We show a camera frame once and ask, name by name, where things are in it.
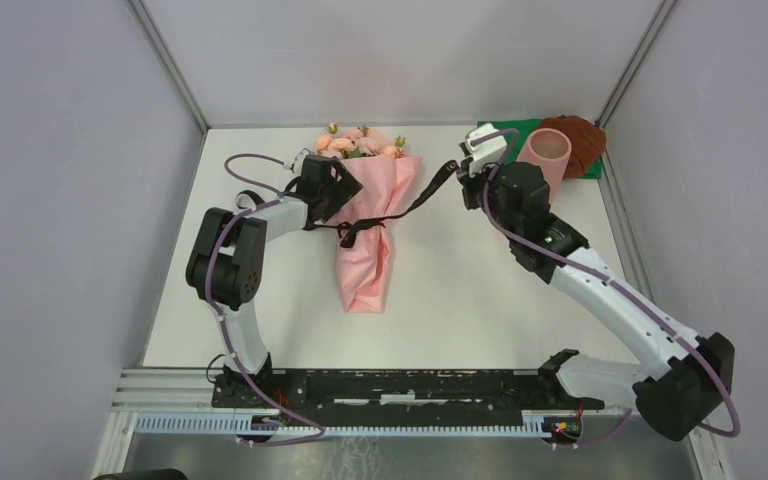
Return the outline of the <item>pink flower bouquet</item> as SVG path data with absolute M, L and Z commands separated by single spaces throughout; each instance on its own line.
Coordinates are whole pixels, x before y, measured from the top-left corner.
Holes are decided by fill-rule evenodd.
M 423 160 L 394 139 L 368 126 L 340 128 L 331 123 L 314 151 L 336 157 L 363 185 L 327 224 L 341 229 L 335 276 L 344 311 L 380 313 L 391 273 L 391 241 L 385 223 L 404 211 Z

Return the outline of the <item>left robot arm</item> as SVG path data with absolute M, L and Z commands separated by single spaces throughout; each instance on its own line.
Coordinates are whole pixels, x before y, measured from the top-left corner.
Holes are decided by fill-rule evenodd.
M 283 188 L 234 173 L 247 184 L 246 205 L 208 209 L 185 268 L 186 283 L 211 310 L 224 349 L 224 371 L 250 407 L 274 394 L 272 358 L 262 338 L 254 297 L 263 279 L 267 244 L 331 220 L 362 189 L 335 157 L 302 151 L 286 164 L 294 176 Z

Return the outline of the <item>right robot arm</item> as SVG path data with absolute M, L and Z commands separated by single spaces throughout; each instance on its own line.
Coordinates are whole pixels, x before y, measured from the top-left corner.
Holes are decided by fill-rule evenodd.
M 456 165 L 467 209 L 480 209 L 517 264 L 583 306 L 632 353 L 632 363 L 564 350 L 544 365 L 540 400 L 562 408 L 591 398 L 638 412 L 679 441 L 696 428 L 734 438 L 742 425 L 731 386 L 734 345 L 701 336 L 617 276 L 579 231 L 551 212 L 541 170 L 527 163 Z

